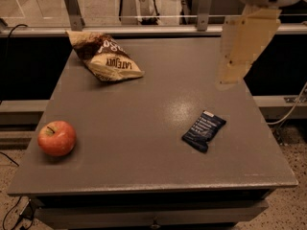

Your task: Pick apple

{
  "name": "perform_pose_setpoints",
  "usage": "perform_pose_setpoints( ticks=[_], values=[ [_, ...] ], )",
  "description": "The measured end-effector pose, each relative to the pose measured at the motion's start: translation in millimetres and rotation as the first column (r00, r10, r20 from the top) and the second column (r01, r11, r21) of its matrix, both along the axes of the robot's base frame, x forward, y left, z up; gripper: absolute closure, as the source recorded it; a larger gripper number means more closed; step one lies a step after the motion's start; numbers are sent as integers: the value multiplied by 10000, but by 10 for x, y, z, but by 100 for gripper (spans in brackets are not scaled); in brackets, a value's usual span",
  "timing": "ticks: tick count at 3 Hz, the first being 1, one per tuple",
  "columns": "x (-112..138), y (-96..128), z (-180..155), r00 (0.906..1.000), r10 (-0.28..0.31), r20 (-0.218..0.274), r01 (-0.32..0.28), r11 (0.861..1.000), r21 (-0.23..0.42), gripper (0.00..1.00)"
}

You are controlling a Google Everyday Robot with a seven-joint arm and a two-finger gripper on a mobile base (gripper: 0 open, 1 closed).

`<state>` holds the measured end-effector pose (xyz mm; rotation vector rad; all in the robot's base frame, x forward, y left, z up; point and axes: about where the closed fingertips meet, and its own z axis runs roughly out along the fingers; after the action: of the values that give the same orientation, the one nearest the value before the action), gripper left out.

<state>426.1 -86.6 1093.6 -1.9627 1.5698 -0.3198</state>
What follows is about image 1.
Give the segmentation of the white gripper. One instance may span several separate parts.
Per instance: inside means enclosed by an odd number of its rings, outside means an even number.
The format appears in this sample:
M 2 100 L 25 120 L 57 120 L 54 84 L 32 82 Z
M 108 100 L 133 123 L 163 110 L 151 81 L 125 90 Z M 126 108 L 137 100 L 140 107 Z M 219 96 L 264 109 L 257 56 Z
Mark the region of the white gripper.
M 257 7 L 286 7 L 300 0 L 239 0 Z M 216 87 L 227 90 L 239 83 L 251 64 L 272 41 L 280 26 L 280 9 L 245 8 L 240 19 L 227 16 L 222 26 Z

